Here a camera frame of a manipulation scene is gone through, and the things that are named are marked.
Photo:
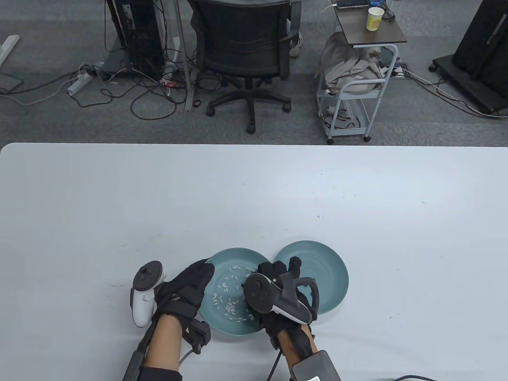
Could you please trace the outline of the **person's right hand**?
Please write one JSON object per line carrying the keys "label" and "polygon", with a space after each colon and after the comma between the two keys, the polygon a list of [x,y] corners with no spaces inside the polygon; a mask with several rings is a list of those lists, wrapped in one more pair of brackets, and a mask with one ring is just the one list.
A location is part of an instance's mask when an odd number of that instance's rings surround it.
{"label": "person's right hand", "polygon": [[263,262],[242,288],[254,321],[268,334],[273,347],[281,350],[278,335],[286,332],[299,356],[307,358],[314,352],[311,337],[302,327],[317,318],[319,289],[314,278],[300,276],[301,265],[297,256],[288,265]]}

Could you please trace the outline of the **person's left hand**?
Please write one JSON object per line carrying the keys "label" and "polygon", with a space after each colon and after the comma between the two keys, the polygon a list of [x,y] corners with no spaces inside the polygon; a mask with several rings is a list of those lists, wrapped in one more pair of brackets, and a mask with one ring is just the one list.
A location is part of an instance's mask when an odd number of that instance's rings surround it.
{"label": "person's left hand", "polygon": [[183,331],[187,330],[196,317],[204,292],[214,276],[214,265],[208,259],[199,260],[171,281],[165,281],[155,288],[156,315],[174,316]]}

